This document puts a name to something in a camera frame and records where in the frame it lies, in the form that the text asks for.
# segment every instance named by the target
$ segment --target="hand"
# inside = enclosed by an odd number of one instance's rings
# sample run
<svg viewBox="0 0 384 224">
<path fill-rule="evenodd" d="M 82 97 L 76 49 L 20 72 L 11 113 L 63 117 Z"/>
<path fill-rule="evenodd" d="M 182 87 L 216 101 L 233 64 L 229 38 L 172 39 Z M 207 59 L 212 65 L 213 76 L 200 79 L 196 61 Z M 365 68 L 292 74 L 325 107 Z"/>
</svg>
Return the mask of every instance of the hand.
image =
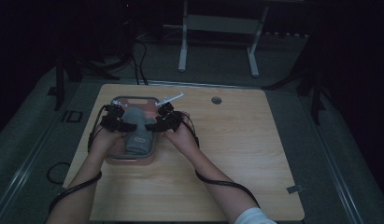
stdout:
<svg viewBox="0 0 384 224">
<path fill-rule="evenodd" d="M 125 135 L 126 133 L 117 131 L 110 132 L 101 125 L 97 125 L 92 140 L 92 146 L 90 147 L 90 153 L 98 153 L 105 157 L 107 152 L 116 144 L 116 142 L 121 141 Z"/>
<path fill-rule="evenodd" d="M 188 127 L 186 127 L 186 125 L 189 125 L 190 127 L 190 115 L 185 112 L 182 113 L 184 114 L 184 123 L 180 124 L 176 132 L 167 131 L 164 133 L 164 136 L 168 138 L 183 155 L 188 155 L 189 153 L 199 149 L 195 142 L 194 136 Z"/>
</svg>

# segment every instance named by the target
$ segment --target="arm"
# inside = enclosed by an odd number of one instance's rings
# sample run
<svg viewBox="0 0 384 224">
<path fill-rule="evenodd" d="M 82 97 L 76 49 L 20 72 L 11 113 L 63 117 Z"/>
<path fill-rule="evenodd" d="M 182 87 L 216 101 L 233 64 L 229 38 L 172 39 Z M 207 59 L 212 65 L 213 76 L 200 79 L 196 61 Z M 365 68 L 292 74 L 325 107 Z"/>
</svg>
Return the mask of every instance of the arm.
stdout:
<svg viewBox="0 0 384 224">
<path fill-rule="evenodd" d="M 68 188 L 84 183 L 98 175 L 107 151 L 124 133 L 111 133 L 106 129 L 96 134 L 90 153 L 81 165 Z M 95 195 L 96 182 L 60 200 L 52 209 L 46 223 L 88 223 Z"/>
<path fill-rule="evenodd" d="M 184 124 L 181 124 L 175 133 L 166 132 L 164 135 L 191 162 L 194 169 L 200 175 L 207 179 L 233 182 L 199 149 L 191 132 Z M 210 184 L 205 185 L 230 223 L 235 223 L 235 220 L 247 209 L 258 207 L 248 194 L 241 189 Z"/>
</svg>

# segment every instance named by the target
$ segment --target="white table leg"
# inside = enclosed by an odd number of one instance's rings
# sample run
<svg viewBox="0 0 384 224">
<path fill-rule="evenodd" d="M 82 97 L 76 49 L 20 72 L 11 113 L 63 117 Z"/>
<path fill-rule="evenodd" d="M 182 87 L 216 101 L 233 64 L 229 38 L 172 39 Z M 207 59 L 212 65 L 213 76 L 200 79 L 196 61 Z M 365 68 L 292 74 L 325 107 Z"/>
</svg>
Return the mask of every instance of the white table leg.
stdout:
<svg viewBox="0 0 384 224">
<path fill-rule="evenodd" d="M 188 1 L 183 1 L 183 26 L 182 26 L 182 46 L 180 47 L 178 71 L 186 71 L 186 60 L 188 57 Z"/>
<path fill-rule="evenodd" d="M 253 42 L 250 45 L 250 47 L 247 48 L 250 72 L 251 72 L 253 77 L 259 76 L 258 65 L 256 64 L 256 58 L 255 58 L 255 50 L 256 50 L 256 47 L 258 45 L 259 38 L 261 37 L 261 34 L 262 34 L 263 24 L 264 24 L 264 20 L 266 18 L 266 15 L 267 15 L 267 11 L 268 11 L 268 7 L 265 7 L 264 11 L 263 11 L 263 15 L 261 17 L 261 20 L 258 24 L 258 27 L 256 28 Z"/>
</svg>

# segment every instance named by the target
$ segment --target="white shirt sleeve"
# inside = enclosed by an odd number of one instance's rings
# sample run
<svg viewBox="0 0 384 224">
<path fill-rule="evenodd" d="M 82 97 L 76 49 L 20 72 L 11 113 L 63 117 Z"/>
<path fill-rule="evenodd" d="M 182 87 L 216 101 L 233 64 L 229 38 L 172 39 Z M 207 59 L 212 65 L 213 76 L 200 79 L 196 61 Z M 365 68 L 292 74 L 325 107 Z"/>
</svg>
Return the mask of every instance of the white shirt sleeve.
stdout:
<svg viewBox="0 0 384 224">
<path fill-rule="evenodd" d="M 245 210 L 235 221 L 235 224 L 275 224 L 268 219 L 264 212 L 258 207 Z"/>
</svg>

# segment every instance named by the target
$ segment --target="dark background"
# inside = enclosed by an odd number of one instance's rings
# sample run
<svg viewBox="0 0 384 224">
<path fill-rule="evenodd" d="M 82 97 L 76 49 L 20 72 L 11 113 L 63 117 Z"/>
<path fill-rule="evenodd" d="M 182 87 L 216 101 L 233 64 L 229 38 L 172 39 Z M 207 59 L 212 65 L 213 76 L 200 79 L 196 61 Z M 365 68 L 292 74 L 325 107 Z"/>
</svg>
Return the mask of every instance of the dark background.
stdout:
<svg viewBox="0 0 384 224">
<path fill-rule="evenodd" d="M 248 7 L 255 1 L 242 1 L 238 7 L 230 1 L 190 2 L 191 10 L 203 14 L 212 7 L 224 15 L 256 16 Z M 304 54 L 318 58 L 323 66 L 324 86 L 384 193 L 384 1 L 269 5 L 264 32 L 314 37 L 312 50 Z M 145 26 L 160 38 L 163 23 L 181 24 L 182 4 L 176 0 L 0 1 L 0 131 L 58 55 L 72 51 L 102 61 L 106 54 L 117 54 L 116 49 L 129 50 L 132 43 L 115 45 L 119 39 L 113 41 L 113 36 L 122 33 L 121 40 L 133 36 L 134 28 L 124 31 L 119 23 L 130 18 L 135 26 Z"/>
</svg>

